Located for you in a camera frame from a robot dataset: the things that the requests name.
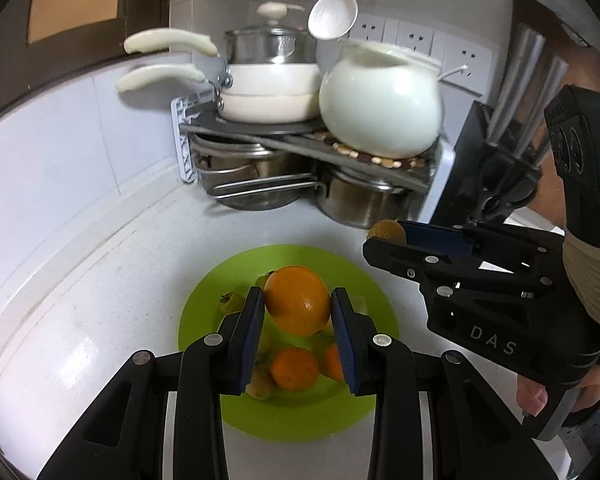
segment cream handle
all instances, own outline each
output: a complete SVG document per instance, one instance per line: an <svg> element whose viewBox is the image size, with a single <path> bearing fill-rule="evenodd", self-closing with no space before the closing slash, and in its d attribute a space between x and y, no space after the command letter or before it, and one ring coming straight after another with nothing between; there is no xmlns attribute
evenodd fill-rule
<svg viewBox="0 0 600 480"><path fill-rule="evenodd" d="M144 88L157 81L173 78L181 79L186 82L193 80L198 83L204 83L207 81L205 75L200 72L194 64L148 65L136 68L123 75L116 82L116 90L118 90L118 93L129 92L131 90Z"/></svg>
<svg viewBox="0 0 600 480"><path fill-rule="evenodd" d="M124 44L128 54L134 52L147 54L170 46L194 48L212 57L218 55L218 48L212 43L211 37L180 28L150 28L129 36Z"/></svg>
<svg viewBox="0 0 600 480"><path fill-rule="evenodd" d="M278 22L286 16L286 12L291 10L304 10L303 6L294 4L285 4L283 2L265 2L256 9L256 14L267 20L269 25L277 25Z"/></svg>

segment white teapot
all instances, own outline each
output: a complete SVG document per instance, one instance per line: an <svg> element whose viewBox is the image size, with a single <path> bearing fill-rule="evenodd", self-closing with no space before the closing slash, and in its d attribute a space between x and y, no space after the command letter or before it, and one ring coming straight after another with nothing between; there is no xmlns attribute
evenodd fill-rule
<svg viewBox="0 0 600 480"><path fill-rule="evenodd" d="M441 63L419 52L374 41L340 40L340 58L320 85L320 113L334 137L387 158L424 152L443 119Z"/></svg>

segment beige wrist strap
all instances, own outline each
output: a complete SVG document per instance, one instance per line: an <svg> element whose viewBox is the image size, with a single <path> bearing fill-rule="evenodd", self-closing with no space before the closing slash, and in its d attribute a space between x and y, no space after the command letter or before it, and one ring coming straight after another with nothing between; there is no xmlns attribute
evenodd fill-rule
<svg viewBox="0 0 600 480"><path fill-rule="evenodd" d="M600 324L600 249L566 231L562 262L587 313Z"/></svg>

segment white ceramic pot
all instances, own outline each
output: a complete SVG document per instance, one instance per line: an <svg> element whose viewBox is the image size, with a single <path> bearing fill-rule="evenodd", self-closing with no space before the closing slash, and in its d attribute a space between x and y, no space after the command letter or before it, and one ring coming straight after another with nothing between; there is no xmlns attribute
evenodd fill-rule
<svg viewBox="0 0 600 480"><path fill-rule="evenodd" d="M233 84L222 94L318 95L322 77L315 63L230 64Z"/></svg>
<svg viewBox="0 0 600 480"><path fill-rule="evenodd" d="M341 40L340 59L320 86L320 113L331 133L362 152L409 158L442 127L440 62L373 41Z"/></svg>
<svg viewBox="0 0 600 480"><path fill-rule="evenodd" d="M320 115L318 92L298 95L222 93L219 114L229 121L254 124L298 123Z"/></svg>

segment white countertop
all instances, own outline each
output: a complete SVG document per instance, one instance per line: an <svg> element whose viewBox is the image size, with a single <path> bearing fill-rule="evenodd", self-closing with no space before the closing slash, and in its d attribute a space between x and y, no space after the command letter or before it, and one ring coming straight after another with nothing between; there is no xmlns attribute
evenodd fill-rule
<svg viewBox="0 0 600 480"><path fill-rule="evenodd" d="M199 186L177 188L104 239L22 320L0 359L0 449L35 477L134 351L177 351L180 313L197 282L227 257L257 246L304 244L348 258L381 285L394 306L400 338L413 351L454 348L426 330L416 283L365 263L365 234L331 221L305 200L274 211L239 212L212 203ZM463 352L519 415L514 374ZM365 479L372 423L369 415L343 433L305 444L264 442L225 427L230 477ZM170 430L172 424L166 432L167 473ZM544 447L551 462L563 461L561 444Z"/></svg>

